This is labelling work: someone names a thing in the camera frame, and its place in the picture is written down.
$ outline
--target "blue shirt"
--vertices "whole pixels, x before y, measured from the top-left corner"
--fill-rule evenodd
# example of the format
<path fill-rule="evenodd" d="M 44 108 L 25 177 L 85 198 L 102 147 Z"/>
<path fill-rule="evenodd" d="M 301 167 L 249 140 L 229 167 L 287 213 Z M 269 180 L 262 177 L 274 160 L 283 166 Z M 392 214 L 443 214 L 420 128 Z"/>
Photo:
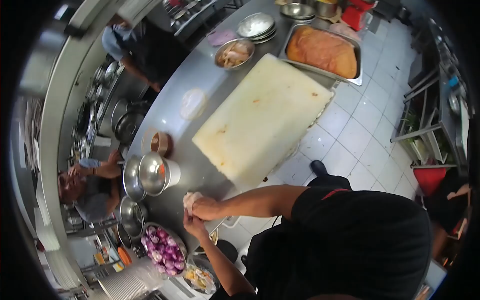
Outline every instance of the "blue shirt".
<path fill-rule="evenodd" d="M 130 37 L 132 37 L 134 40 L 137 40 L 137 34 L 135 33 L 135 30 L 131 28 L 113 25 L 113 29 L 124 41 L 128 40 Z M 116 61 L 120 61 L 125 55 L 123 50 L 120 48 L 120 45 L 118 45 L 117 39 L 115 38 L 115 34 L 113 33 L 111 27 L 106 27 L 103 31 L 102 45 L 105 51 L 108 52 Z"/>
<path fill-rule="evenodd" d="M 82 158 L 78 163 L 84 168 L 97 168 L 101 165 L 100 161 L 92 158 Z M 110 215 L 107 210 L 110 195 L 101 193 L 99 189 L 99 185 L 104 180 L 98 176 L 87 176 L 86 178 L 85 194 L 75 204 L 80 217 L 86 222 L 101 222 Z"/>

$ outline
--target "orange lid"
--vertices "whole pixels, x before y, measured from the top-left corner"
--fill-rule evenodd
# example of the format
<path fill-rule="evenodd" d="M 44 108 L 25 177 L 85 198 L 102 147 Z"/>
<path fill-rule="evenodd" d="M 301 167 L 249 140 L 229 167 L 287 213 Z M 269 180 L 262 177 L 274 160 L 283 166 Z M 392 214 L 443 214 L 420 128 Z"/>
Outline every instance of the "orange lid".
<path fill-rule="evenodd" d="M 132 259 L 130 258 L 130 255 L 125 251 L 123 247 L 118 248 L 120 259 L 123 262 L 125 266 L 131 265 L 132 264 Z"/>

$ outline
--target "white tile floor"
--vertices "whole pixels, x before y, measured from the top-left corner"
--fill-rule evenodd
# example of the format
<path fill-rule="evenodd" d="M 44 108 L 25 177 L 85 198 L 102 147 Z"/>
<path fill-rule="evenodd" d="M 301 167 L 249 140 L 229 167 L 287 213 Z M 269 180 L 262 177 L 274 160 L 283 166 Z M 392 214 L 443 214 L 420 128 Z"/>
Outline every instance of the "white tile floor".
<path fill-rule="evenodd" d="M 315 178 L 312 160 L 325 163 L 328 172 L 348 178 L 354 190 L 390 192 L 412 199 L 418 182 L 409 167 L 411 159 L 400 144 L 390 143 L 403 111 L 403 94 L 415 52 L 406 26 L 381 22 L 377 34 L 368 32 L 362 45 L 363 85 L 340 84 L 333 102 L 310 128 L 300 151 L 262 185 L 306 185 Z M 270 228 L 274 218 L 241 217 L 232 229 L 221 227 L 220 238 L 239 250 L 253 235 Z"/>

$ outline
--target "white cutting board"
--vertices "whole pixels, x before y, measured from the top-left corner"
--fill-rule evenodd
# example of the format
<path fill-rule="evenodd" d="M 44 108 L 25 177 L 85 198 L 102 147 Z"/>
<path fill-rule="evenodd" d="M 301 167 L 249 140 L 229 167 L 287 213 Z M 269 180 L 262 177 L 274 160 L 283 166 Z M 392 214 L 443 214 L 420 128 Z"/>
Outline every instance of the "white cutting board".
<path fill-rule="evenodd" d="M 298 143 L 332 96 L 266 54 L 192 141 L 238 189 L 251 190 Z"/>

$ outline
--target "purple cloth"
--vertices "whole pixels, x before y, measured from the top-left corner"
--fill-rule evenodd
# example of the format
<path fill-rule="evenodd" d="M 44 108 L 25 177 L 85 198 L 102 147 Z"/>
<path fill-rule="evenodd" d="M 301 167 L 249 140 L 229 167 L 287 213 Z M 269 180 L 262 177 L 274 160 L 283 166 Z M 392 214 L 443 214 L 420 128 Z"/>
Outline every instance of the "purple cloth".
<path fill-rule="evenodd" d="M 237 35 L 231 30 L 213 31 L 207 36 L 208 42 L 214 47 L 221 46 L 236 38 Z"/>

